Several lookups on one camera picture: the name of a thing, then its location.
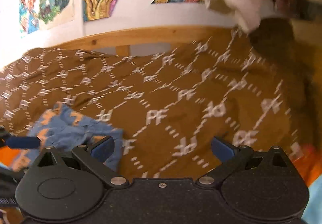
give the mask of metal screw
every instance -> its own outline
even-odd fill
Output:
[[[203,185],[210,185],[214,183],[214,179],[212,177],[209,176],[203,176],[199,179],[199,182]]]
[[[159,188],[165,188],[167,186],[166,183],[159,183]]]
[[[113,185],[123,185],[126,182],[126,178],[124,177],[113,177],[111,178],[111,183]]]

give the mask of blue fabric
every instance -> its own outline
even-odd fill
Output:
[[[41,139],[42,148],[54,146],[59,151],[70,151],[75,146],[84,143],[90,145],[95,142],[96,138],[94,137],[96,136],[101,138],[111,136],[114,139],[114,152],[104,164],[114,171],[117,171],[122,157],[122,134],[122,129],[115,129],[106,123],[82,116],[60,102],[52,110],[44,112],[28,132],[28,136],[37,136]],[[39,149],[29,150],[24,156],[30,159],[29,164],[31,164],[39,153]]]
[[[303,213],[302,219],[307,224],[322,223],[322,175],[309,187],[310,199]]]
[[[9,169],[6,165],[2,164],[1,162],[0,162],[0,167],[4,169]]]

